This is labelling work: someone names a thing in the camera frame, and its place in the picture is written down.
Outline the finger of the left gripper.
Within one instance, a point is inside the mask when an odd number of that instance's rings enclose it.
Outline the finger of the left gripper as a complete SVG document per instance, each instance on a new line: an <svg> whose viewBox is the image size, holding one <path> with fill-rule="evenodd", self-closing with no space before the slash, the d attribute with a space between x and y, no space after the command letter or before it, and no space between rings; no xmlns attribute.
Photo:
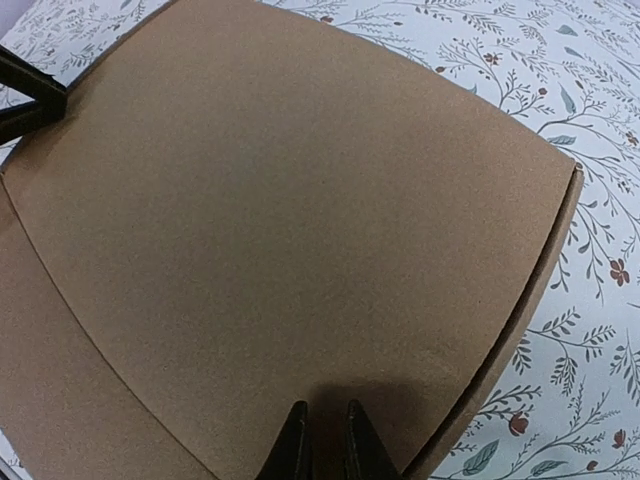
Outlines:
<svg viewBox="0 0 640 480"><path fill-rule="evenodd" d="M66 115L67 88L5 47L1 47L1 84L29 98L26 103L1 110L1 144L54 124Z"/></svg>

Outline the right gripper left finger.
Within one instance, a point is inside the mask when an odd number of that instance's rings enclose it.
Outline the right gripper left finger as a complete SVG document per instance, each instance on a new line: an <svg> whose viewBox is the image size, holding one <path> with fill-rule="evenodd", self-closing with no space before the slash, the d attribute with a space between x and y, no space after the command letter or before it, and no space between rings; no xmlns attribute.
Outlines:
<svg viewBox="0 0 640 480"><path fill-rule="evenodd" d="M259 480L309 480L313 478L308 404L295 402L267 456Z"/></svg>

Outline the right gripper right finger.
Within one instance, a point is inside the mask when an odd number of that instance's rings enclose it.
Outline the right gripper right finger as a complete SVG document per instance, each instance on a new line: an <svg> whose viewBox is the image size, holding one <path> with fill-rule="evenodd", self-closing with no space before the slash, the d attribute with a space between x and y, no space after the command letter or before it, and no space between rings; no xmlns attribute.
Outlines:
<svg viewBox="0 0 640 480"><path fill-rule="evenodd" d="M402 478L358 400L351 400L347 407L344 471L350 480Z"/></svg>

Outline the brown cardboard box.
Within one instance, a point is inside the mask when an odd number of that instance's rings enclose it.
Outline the brown cardboard box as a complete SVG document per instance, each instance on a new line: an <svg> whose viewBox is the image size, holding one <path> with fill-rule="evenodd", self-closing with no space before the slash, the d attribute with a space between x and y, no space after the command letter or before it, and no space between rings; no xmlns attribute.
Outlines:
<svg viewBox="0 0 640 480"><path fill-rule="evenodd" d="M462 436L558 260L574 161L437 73L254 1L177 1L1 177L1 424L35 479L313 475L358 400L401 479Z"/></svg>

